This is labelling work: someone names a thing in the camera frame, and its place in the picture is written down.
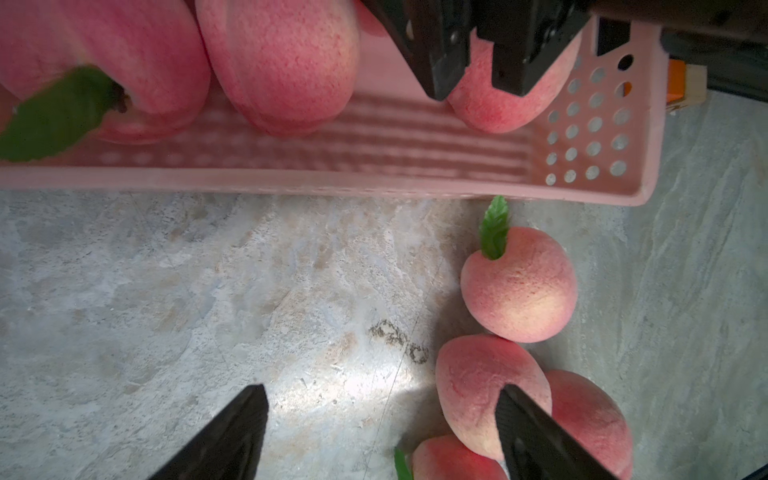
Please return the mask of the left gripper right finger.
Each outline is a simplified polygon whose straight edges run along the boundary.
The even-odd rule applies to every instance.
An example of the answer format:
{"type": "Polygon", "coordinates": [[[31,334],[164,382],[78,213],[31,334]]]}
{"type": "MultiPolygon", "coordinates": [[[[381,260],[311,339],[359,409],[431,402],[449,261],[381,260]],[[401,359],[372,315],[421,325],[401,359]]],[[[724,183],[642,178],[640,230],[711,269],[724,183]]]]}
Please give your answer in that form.
{"type": "Polygon", "coordinates": [[[615,479],[514,384],[507,384],[500,391],[495,421],[504,462],[512,479],[615,479]]]}

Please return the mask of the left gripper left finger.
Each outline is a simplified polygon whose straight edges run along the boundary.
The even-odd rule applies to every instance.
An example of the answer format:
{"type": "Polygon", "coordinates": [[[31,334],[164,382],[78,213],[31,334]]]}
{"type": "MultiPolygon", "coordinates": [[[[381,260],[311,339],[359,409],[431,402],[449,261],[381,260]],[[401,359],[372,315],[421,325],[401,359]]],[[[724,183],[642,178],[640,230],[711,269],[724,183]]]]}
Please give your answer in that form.
{"type": "Polygon", "coordinates": [[[245,387],[153,479],[244,479],[256,477],[269,403],[263,385],[245,387]]]}

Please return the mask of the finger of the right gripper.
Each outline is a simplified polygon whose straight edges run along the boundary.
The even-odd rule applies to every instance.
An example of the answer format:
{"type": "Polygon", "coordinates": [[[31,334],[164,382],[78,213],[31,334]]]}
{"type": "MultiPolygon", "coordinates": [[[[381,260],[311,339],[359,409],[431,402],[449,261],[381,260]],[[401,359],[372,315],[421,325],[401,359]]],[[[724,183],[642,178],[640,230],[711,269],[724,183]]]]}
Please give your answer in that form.
{"type": "Polygon", "coordinates": [[[525,96],[590,19],[589,1],[486,0],[476,32],[493,44],[492,86],[525,96]]]}
{"type": "Polygon", "coordinates": [[[443,101],[470,63],[472,3],[465,0],[364,0],[427,96],[443,101]]]}

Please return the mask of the peach with leaf front-left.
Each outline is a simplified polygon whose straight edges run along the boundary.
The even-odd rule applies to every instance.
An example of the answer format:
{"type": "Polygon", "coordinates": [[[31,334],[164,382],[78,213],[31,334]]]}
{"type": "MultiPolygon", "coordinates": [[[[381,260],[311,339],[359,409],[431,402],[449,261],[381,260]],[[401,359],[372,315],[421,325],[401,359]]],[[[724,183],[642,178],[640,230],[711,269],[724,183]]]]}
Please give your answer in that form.
{"type": "Polygon", "coordinates": [[[154,143],[202,110],[211,69],[183,1],[4,1],[1,85],[19,99],[1,157],[29,162],[86,137],[154,143]]]}

